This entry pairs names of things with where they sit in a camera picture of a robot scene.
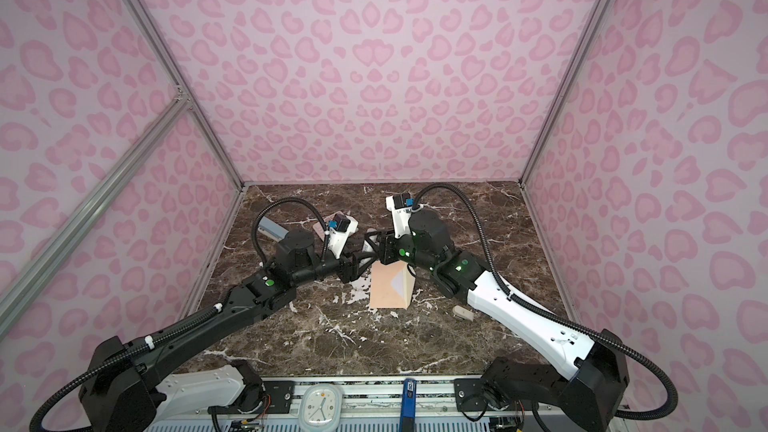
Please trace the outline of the peach paper envelope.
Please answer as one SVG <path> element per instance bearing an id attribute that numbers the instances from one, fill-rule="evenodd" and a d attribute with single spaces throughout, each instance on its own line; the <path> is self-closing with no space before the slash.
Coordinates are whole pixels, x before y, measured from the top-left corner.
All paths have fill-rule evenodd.
<path id="1" fill-rule="evenodd" d="M 415 278 L 404 262 L 371 267 L 369 306 L 374 309 L 407 309 L 411 304 Z"/>

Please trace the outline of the green bordered floral letter card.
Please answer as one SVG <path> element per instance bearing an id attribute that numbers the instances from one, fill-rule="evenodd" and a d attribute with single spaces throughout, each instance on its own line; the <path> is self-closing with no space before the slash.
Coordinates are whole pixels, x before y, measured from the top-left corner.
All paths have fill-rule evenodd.
<path id="1" fill-rule="evenodd" d="M 394 293 L 403 300 L 411 297 L 414 285 L 415 277 L 407 268 L 395 273 L 390 281 L 390 286 Z"/>

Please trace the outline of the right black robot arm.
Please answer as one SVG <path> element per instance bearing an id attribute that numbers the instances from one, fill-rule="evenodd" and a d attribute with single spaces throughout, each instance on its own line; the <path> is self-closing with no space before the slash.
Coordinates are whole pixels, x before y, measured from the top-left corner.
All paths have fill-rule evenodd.
<path id="1" fill-rule="evenodd" d="M 438 189 L 457 196 L 476 228 L 481 256 L 459 248 L 446 223 L 422 204 Z M 497 270 L 482 221 L 470 199 L 450 183 L 431 184 L 416 195 L 386 199 L 392 229 L 376 233 L 371 246 L 384 264 L 403 262 L 429 272 L 433 283 L 453 298 L 505 326 L 543 358 L 542 364 L 514 364 L 496 358 L 481 377 L 480 399 L 502 409 L 527 401 L 536 411 L 552 405 L 584 431 L 605 431 L 613 419 L 655 421 L 670 416 L 679 393 L 669 375 L 607 329 L 596 331 L 547 310 L 512 286 Z M 650 410 L 627 410 L 621 404 L 630 383 L 633 361 L 663 386 L 664 402 Z"/>

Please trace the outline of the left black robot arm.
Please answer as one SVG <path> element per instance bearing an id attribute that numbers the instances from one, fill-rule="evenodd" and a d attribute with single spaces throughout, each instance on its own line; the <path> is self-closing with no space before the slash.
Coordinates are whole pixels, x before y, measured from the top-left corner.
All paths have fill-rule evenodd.
<path id="1" fill-rule="evenodd" d="M 322 232 L 290 230 L 268 256 L 258 231 L 266 215 L 286 204 L 308 209 Z M 261 268 L 230 288 L 216 304 L 170 326 L 127 343 L 113 337 L 95 350 L 89 368 L 48 398 L 34 413 L 29 428 L 44 430 L 52 409 L 71 393 L 89 420 L 90 431 L 143 431 L 155 420 L 161 405 L 170 401 L 160 384 L 179 366 L 216 342 L 265 320 L 292 302 L 298 288 L 330 275 L 342 282 L 357 280 L 372 265 L 372 250 L 349 252 L 351 218 L 336 215 L 325 221 L 318 209 L 298 197 L 279 199 L 255 218 L 251 242 Z"/>

